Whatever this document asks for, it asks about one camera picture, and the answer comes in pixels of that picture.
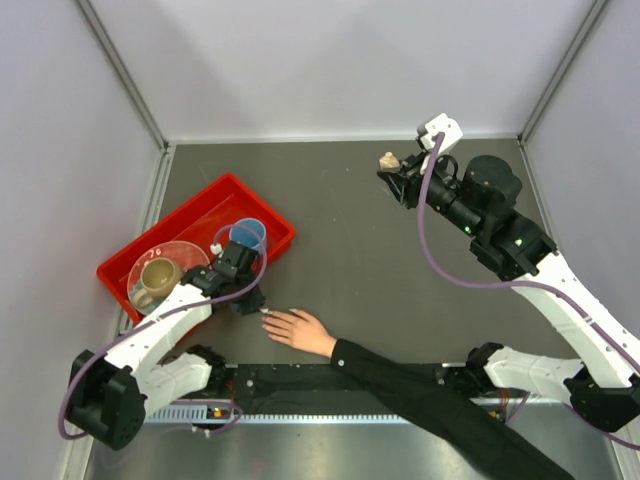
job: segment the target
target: person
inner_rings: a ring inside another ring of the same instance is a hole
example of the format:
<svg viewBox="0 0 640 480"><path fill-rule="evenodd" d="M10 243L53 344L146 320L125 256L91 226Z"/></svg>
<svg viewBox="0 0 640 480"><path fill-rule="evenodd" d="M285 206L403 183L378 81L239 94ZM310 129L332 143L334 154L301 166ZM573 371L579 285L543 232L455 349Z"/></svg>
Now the person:
<svg viewBox="0 0 640 480"><path fill-rule="evenodd" d="M360 345L336 339L303 310L269 311L263 328L276 342L329 358L332 368L359 382L391 412L448 441L490 478L573 479L466 396Z"/></svg>

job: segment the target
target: red tray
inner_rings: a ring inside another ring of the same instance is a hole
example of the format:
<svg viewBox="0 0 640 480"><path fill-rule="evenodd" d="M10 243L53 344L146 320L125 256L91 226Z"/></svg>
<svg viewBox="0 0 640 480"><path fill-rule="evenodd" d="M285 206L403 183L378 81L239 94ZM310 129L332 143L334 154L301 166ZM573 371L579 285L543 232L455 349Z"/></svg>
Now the red tray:
<svg viewBox="0 0 640 480"><path fill-rule="evenodd" d="M143 317L129 303L127 278L144 252L163 242L185 240L212 257L209 247L218 229L245 217L257 218L267 228L268 263L277 260L291 246L295 228L249 187L227 173L100 265L98 277L137 324ZM224 246L228 234L222 234L221 239Z"/></svg>

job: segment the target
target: beige mug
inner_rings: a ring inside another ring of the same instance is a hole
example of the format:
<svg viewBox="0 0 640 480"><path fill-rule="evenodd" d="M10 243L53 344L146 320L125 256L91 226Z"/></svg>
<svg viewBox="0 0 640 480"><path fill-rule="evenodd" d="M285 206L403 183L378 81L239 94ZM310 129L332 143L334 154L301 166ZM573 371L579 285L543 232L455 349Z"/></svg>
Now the beige mug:
<svg viewBox="0 0 640 480"><path fill-rule="evenodd" d="M140 272L142 288L136 292L131 302L137 308L144 308L157 298L166 298L180 283L184 271L173 260L158 257L150 260Z"/></svg>

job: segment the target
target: black sleeve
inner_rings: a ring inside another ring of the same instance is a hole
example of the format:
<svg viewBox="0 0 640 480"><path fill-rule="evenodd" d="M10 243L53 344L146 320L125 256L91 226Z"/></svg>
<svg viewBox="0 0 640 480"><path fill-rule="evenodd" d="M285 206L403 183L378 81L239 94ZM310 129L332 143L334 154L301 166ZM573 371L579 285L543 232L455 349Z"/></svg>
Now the black sleeve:
<svg viewBox="0 0 640 480"><path fill-rule="evenodd" d="M338 340L331 366L358 380L396 415L451 443L490 478L573 479L467 397L355 343Z"/></svg>

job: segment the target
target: gray table surface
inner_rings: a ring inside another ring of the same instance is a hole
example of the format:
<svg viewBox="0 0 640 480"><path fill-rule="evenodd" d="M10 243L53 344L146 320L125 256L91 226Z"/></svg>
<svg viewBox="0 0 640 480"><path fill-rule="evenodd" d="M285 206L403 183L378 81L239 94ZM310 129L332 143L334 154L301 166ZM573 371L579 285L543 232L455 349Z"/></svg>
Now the gray table surface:
<svg viewBox="0 0 640 480"><path fill-rule="evenodd" d="M270 308L305 309L333 335L399 362L463 361L486 341L575 357L514 292L461 289L431 269L420 250L416 211L399 206L375 175L385 152L400 158L416 150L413 141L180 145L161 214L231 172L297 230L291 249L261 282ZM476 155L507 160L524 183L518 209L541 224L515 140L465 140L452 153L461 172ZM448 272L495 280L469 252L468 238L430 209L426 229ZM211 346L232 363L324 361L271 341L257 314L216 314L180 349L195 343Z"/></svg>

